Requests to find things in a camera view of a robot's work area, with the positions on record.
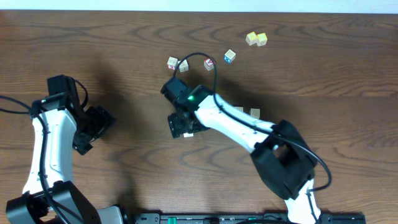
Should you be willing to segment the plain wooden block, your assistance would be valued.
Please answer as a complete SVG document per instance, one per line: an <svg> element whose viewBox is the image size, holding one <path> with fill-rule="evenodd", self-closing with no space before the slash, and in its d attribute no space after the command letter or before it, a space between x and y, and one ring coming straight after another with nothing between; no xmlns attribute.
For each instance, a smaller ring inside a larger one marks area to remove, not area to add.
<svg viewBox="0 0 398 224"><path fill-rule="evenodd" d="M258 109L258 108L251 108L251 109L250 109L250 115L251 115L253 118L259 119L260 116L261 116L261 110Z"/></svg>
<svg viewBox="0 0 398 224"><path fill-rule="evenodd" d="M193 133L184 133L183 136L184 136L185 138L189 138L189 137L193 137L194 134L193 134Z"/></svg>
<svg viewBox="0 0 398 224"><path fill-rule="evenodd" d="M189 63L187 61L187 59L185 59L184 61L178 61L179 63L179 67L178 69L180 70L180 72L187 72L189 70Z"/></svg>
<svg viewBox="0 0 398 224"><path fill-rule="evenodd" d="M238 111L244 113L244 108L243 108L243 107L235 106L234 108L235 108L236 110L238 110Z"/></svg>

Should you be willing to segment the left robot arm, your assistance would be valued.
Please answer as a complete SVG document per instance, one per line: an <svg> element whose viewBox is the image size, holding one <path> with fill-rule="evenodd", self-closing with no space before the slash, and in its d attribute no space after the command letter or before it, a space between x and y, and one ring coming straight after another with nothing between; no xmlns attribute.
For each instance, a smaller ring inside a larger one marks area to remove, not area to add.
<svg viewBox="0 0 398 224"><path fill-rule="evenodd" d="M73 183L73 151L86 154L115 121L102 107L84 109L78 95L65 90L28 108L35 131L28 180L19 198L7 202L11 223L124 223L117 205L96 209Z"/></svg>

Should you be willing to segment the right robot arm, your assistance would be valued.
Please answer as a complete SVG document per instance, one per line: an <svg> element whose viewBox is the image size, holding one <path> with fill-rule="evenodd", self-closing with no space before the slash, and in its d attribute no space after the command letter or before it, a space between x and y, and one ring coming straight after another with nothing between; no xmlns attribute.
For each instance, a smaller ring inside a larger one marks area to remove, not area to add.
<svg viewBox="0 0 398 224"><path fill-rule="evenodd" d="M164 85L162 94L175 107L168 123L174 138L214 129L245 148L265 185L285 201L293 223L319 223L315 166L320 158L287 121L274 124L236 109L203 85Z"/></svg>

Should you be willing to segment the red sided wooden block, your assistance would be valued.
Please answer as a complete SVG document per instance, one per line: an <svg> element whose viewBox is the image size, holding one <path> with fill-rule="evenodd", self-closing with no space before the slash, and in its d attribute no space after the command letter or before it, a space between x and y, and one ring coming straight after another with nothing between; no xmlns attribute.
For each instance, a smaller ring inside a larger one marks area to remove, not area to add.
<svg viewBox="0 0 398 224"><path fill-rule="evenodd" d="M168 61L167 61L167 68L168 68L169 70L175 70L177 64L178 64L178 58L169 57L169 59L168 59Z"/></svg>

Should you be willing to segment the red letter A block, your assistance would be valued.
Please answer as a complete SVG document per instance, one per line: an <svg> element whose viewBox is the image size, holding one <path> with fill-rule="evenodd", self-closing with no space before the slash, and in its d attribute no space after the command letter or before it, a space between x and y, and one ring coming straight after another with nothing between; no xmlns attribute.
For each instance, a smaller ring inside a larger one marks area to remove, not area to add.
<svg viewBox="0 0 398 224"><path fill-rule="evenodd" d="M204 60L204 67L205 67L208 71L213 70L213 69L216 67L216 62L215 62L214 58L213 58L213 57L207 57L207 58Z"/></svg>

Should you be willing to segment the blue sided wooden block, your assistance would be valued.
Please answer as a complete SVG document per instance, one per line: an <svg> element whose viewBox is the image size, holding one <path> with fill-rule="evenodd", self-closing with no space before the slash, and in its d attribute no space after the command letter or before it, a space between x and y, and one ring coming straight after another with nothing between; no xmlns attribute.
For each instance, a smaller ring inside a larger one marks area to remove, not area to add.
<svg viewBox="0 0 398 224"><path fill-rule="evenodd" d="M226 63L231 64L232 61L236 58L236 53L229 49L225 54L224 54L224 60Z"/></svg>

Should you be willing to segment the yellow wooden block left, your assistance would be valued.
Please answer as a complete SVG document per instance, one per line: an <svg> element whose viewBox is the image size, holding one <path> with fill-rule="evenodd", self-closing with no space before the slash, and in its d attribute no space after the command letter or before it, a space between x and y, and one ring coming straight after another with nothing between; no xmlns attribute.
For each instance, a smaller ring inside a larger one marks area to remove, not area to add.
<svg viewBox="0 0 398 224"><path fill-rule="evenodd" d="M246 42L248 45L254 45L257 43L257 34L255 32L250 32L246 35Z"/></svg>

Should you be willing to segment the yellow wooden block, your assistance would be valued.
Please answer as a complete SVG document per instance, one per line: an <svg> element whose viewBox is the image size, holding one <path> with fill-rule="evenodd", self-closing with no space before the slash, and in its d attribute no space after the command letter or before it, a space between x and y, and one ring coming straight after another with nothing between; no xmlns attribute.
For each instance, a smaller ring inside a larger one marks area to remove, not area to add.
<svg viewBox="0 0 398 224"><path fill-rule="evenodd" d="M254 45L257 43L257 34L255 32L250 32L246 35L246 42L248 45Z"/></svg>
<svg viewBox="0 0 398 224"><path fill-rule="evenodd" d="M267 44L267 41L268 41L268 38L267 38L267 35L266 35L265 32L260 33L260 34L257 35L257 42L256 42L256 44L257 44L258 47L263 46L263 45L266 45L266 44Z"/></svg>

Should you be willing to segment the yellow wooden block right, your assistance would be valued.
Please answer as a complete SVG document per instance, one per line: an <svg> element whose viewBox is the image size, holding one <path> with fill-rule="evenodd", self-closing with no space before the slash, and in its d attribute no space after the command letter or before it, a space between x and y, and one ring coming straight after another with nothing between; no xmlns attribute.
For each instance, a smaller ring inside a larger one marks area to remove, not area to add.
<svg viewBox="0 0 398 224"><path fill-rule="evenodd" d="M266 45L266 44L267 44L267 41L268 41L268 38L267 38L267 35L266 35L265 32L260 33L260 34L257 35L257 42L256 42L256 44L257 44L258 47L263 46L263 45Z"/></svg>

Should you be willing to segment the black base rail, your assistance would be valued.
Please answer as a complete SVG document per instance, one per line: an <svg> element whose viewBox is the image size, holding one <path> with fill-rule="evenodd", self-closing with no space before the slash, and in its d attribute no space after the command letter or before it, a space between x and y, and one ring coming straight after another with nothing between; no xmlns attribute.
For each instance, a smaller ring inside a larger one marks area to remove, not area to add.
<svg viewBox="0 0 398 224"><path fill-rule="evenodd" d="M167 214L126 212L119 205L98 210L101 223L131 224L238 224L238 223L292 223L285 213L265 214Z"/></svg>

